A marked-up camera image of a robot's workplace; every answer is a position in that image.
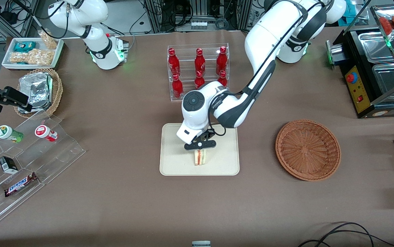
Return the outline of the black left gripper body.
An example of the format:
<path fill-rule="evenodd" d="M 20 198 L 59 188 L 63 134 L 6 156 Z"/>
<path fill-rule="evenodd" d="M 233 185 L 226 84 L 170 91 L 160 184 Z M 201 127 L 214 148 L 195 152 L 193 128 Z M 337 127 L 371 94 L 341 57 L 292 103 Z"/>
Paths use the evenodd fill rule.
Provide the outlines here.
<path fill-rule="evenodd" d="M 191 144 L 184 144 L 184 149 L 192 150 L 205 150 L 216 147 L 217 143 L 211 139 L 215 136 L 214 132 L 204 132 L 200 136 L 193 139 Z"/>

